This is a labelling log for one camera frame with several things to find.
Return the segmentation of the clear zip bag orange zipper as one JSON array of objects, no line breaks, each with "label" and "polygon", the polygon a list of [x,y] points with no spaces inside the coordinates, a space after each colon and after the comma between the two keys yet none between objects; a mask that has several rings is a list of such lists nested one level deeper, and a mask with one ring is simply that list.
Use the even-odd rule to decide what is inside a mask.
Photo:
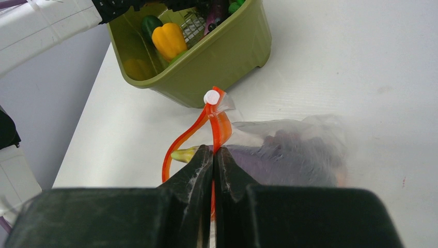
[{"label": "clear zip bag orange zipper", "polygon": [[233,100],[218,87],[207,91],[196,121],[170,145],[162,180],[170,178],[173,161],[188,163],[197,146],[182,148],[205,135],[212,151],[226,148],[234,161],[258,183],[305,187],[347,184],[347,130],[337,115],[302,120],[238,121]]}]

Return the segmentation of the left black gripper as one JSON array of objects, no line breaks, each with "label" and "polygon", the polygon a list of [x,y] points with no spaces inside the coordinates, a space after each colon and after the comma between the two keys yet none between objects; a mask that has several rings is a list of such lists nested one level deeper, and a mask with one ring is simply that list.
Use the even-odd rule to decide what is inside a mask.
[{"label": "left black gripper", "polygon": [[209,7],[213,1],[210,0],[141,0],[140,7],[148,4],[164,4],[169,10],[185,10],[194,7]]}]

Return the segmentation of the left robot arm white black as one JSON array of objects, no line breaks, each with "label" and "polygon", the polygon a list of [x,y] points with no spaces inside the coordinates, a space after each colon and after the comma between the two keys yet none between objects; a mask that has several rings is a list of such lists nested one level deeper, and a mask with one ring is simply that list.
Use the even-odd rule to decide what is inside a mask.
[{"label": "left robot arm white black", "polygon": [[[142,36],[143,16],[183,24],[185,11],[163,5],[129,10],[111,21],[108,51],[58,175],[56,188],[156,186],[163,159],[188,122],[189,107],[203,103],[220,82],[216,40],[228,27],[195,44],[172,65]],[[91,1],[32,1],[1,15],[1,74],[41,52],[94,28],[101,20]]]}]

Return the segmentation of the olive green plastic bin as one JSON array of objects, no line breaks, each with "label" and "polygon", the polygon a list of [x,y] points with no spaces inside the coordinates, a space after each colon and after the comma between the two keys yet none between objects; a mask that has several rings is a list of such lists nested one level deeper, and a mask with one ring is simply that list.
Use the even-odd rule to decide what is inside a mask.
[{"label": "olive green plastic bin", "polygon": [[[188,52],[168,63],[142,35],[140,24],[152,15],[178,24]],[[206,21],[195,9],[171,11],[163,4],[128,10],[107,25],[124,80],[151,89],[186,107],[202,108],[206,91],[227,89],[256,67],[266,64],[272,36],[262,1],[245,1],[206,34]]]}]

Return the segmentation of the purple toy eggplant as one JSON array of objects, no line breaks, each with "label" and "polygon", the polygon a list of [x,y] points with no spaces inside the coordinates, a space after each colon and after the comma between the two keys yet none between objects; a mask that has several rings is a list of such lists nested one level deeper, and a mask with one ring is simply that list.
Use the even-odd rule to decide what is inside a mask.
[{"label": "purple toy eggplant", "polygon": [[300,155],[279,154],[262,147],[226,146],[238,166],[258,183],[311,187],[336,187],[334,163]]}]

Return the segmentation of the dark red grape bunch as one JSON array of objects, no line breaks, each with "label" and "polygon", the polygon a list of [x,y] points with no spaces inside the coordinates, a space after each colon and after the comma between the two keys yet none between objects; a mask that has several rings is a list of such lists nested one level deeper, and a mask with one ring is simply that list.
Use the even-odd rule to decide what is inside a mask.
[{"label": "dark red grape bunch", "polygon": [[339,163],[342,160],[335,147],[326,143],[321,137],[302,138],[297,132],[278,130],[274,135],[264,138],[262,148],[273,151],[275,155],[300,155],[323,163]]}]

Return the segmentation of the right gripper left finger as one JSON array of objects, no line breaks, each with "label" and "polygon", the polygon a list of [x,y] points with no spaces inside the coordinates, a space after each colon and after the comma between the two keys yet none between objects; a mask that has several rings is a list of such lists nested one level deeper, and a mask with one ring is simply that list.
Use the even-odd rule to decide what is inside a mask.
[{"label": "right gripper left finger", "polygon": [[208,247],[213,154],[156,188],[59,188],[34,197],[5,247]]}]

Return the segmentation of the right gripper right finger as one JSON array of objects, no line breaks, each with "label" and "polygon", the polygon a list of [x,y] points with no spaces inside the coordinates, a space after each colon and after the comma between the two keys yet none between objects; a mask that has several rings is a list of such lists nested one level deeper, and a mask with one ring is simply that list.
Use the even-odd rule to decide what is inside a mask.
[{"label": "right gripper right finger", "polygon": [[370,191],[261,185],[226,148],[213,164],[217,247],[403,247]]}]

